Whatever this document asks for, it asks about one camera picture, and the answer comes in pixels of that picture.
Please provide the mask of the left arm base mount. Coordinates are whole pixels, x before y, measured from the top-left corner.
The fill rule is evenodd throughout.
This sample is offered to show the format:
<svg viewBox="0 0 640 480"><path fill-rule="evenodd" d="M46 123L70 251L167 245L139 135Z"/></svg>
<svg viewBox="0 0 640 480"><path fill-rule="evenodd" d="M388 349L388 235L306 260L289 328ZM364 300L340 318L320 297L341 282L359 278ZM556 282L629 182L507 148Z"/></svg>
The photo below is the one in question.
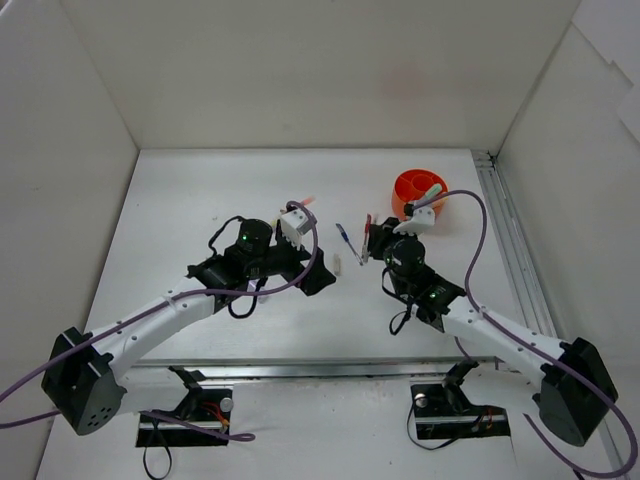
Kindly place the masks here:
<svg viewBox="0 0 640 480"><path fill-rule="evenodd" d="M198 400L193 400L173 412L164 412L164 415L207 430L227 434L230 432L232 409L233 390L231 388L205 388ZM196 432L182 425L141 415L135 447L221 447L227 446L228 443L228 440Z"/></svg>

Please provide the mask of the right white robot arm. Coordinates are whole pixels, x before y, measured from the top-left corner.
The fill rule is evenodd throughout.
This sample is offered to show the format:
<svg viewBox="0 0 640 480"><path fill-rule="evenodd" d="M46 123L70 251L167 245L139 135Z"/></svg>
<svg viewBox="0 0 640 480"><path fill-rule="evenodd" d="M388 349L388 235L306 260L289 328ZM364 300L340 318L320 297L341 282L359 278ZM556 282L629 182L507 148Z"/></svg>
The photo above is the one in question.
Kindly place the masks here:
<svg viewBox="0 0 640 480"><path fill-rule="evenodd" d="M370 226L367 252L384 263L391 285L383 291L405 305L403 318L491 350L534 385L543 425L565 443L584 446L618 399L597 348L581 337L544 336L474 304L466 290L426 264L423 243L397 232L399 225L390 217Z"/></svg>

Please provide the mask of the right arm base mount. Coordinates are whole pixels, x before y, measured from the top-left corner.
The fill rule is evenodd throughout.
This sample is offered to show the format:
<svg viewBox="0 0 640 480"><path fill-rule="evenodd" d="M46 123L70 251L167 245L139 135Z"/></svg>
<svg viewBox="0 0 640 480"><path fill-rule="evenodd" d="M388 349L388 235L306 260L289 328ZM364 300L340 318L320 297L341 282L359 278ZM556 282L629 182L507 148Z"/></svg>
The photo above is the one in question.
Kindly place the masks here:
<svg viewBox="0 0 640 480"><path fill-rule="evenodd" d="M466 439L511 436L504 408L475 405L459 386L416 384L411 386L411 397L408 434L412 440L434 441L432 449Z"/></svg>

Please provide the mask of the green highlighter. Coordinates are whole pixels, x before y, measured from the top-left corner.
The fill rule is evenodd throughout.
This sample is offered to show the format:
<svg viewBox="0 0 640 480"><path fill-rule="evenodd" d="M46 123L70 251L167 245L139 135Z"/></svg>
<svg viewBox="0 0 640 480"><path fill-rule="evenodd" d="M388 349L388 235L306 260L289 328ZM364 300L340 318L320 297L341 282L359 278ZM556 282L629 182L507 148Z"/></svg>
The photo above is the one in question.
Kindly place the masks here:
<svg viewBox="0 0 640 480"><path fill-rule="evenodd" d="M439 183L434 184L433 186L431 186L424 194L423 199L424 200L431 200L433 198L435 198L436 196L440 195L443 191L443 186Z"/></svg>

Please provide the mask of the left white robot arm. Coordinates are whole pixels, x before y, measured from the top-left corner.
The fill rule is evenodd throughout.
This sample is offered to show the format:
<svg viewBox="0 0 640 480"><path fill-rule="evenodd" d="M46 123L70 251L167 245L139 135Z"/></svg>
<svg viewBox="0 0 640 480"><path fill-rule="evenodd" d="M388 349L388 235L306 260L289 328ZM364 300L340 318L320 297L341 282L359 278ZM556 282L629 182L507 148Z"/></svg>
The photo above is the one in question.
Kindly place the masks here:
<svg viewBox="0 0 640 480"><path fill-rule="evenodd" d="M301 208L276 225L244 219L233 245L187 268L173 288L132 317L82 334L75 327L57 336L41 387L79 436L103 428L113 417L160 410L191 418L199 409L194 380L175 367L155 379L135 380L131 368L186 327L227 309L240 297L258 298L259 283L280 276L283 288L313 296L335 283L323 253L307 250L305 235L318 235L315 217Z"/></svg>

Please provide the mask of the red gel pen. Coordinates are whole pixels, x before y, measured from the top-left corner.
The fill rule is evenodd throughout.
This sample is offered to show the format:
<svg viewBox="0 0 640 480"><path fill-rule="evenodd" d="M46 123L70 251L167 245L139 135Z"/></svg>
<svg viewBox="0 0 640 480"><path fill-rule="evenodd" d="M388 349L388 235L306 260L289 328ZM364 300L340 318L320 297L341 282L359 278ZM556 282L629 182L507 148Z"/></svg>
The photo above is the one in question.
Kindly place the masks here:
<svg viewBox="0 0 640 480"><path fill-rule="evenodd" d="M370 236L369 233L370 233L371 224L372 224L372 215L367 213L366 221L364 225L363 244L361 249L361 258L362 258L363 265L368 262L368 257L369 257L368 242L369 242L369 236Z"/></svg>

